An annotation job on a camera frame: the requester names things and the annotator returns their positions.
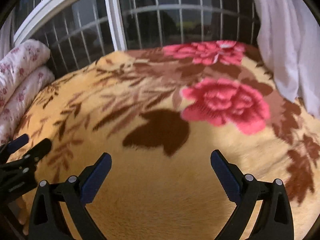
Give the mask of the white sheer curtain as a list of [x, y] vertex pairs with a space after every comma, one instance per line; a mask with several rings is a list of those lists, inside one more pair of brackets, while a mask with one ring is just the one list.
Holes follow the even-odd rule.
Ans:
[[303, 0], [254, 0], [258, 47], [281, 95], [319, 117], [319, 25]]

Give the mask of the yellow floral fleece blanket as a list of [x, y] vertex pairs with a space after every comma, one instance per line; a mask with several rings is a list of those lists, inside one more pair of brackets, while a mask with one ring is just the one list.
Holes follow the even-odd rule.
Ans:
[[113, 52], [38, 94], [16, 129], [20, 159], [44, 138], [35, 177], [112, 168], [89, 214], [107, 239], [214, 239], [235, 205], [211, 165], [280, 178], [303, 239], [319, 217], [319, 120], [276, 89], [259, 50], [231, 41]]

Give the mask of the folded floral white quilt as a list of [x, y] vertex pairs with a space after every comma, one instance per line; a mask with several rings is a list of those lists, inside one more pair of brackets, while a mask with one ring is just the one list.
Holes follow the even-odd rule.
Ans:
[[30, 39], [1, 59], [1, 144], [12, 139], [37, 94], [54, 81], [49, 58], [50, 49]]

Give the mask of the white window frame with bars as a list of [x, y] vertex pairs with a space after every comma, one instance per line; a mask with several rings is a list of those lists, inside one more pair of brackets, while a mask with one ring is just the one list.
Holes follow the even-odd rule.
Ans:
[[211, 40], [256, 45], [253, 0], [20, 0], [14, 43], [33, 38], [51, 51], [56, 76], [115, 50]]

